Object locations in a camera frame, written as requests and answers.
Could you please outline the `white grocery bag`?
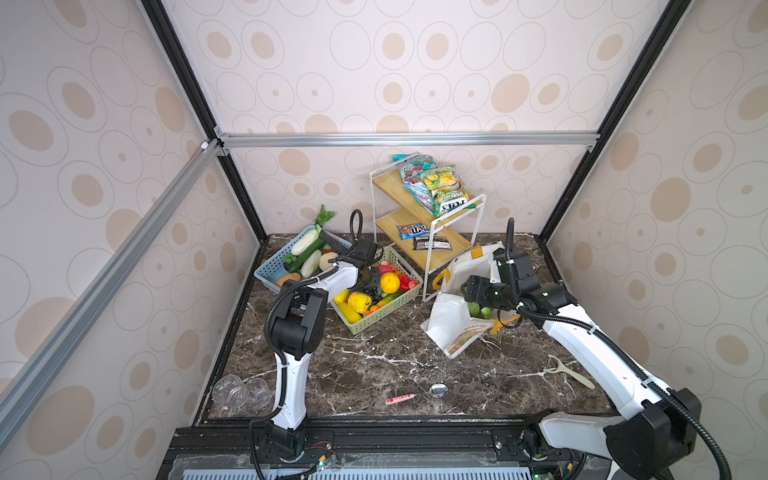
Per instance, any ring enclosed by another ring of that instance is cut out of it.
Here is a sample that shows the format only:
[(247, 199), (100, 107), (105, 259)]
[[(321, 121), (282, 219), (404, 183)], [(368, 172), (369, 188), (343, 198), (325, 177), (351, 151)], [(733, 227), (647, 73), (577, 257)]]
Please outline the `white grocery bag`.
[(465, 300), (461, 292), (471, 275), (500, 282), (493, 253), (502, 247), (501, 241), (473, 247), (454, 258), (433, 282), (438, 294), (421, 328), (449, 359), (459, 356), (488, 330), (495, 334), (503, 325), (519, 319), (514, 310), (481, 306), (477, 300)]

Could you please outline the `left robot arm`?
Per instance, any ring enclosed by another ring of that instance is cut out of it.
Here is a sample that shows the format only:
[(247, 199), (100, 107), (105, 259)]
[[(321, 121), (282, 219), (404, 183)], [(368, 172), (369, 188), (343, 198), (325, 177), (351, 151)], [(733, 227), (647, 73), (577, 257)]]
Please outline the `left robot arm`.
[(298, 281), (286, 281), (267, 316), (264, 336), (277, 367), (275, 402), (272, 412), (257, 421), (264, 425), (267, 445), (284, 460), (303, 454), (309, 366), (323, 338), (327, 305), (343, 291), (364, 285), (382, 255), (373, 241), (353, 241), (329, 260), (328, 268), (315, 262)]

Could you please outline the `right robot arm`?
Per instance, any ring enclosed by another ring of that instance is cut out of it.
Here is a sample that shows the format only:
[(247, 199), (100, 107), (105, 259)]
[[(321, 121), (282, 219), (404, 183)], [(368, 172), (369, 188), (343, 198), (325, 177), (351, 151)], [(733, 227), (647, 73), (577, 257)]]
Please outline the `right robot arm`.
[(633, 479), (663, 479), (701, 440), (720, 478), (731, 478), (723, 450), (700, 421), (698, 397), (688, 389), (673, 389), (641, 366), (566, 287), (542, 284), (528, 254), (501, 245), (477, 247), (471, 257), (452, 264), (442, 290), (460, 293), (494, 319), (510, 313), (529, 320), (565, 347), (614, 405), (613, 417), (543, 414), (524, 436), (531, 457), (545, 447), (572, 449), (610, 459)]

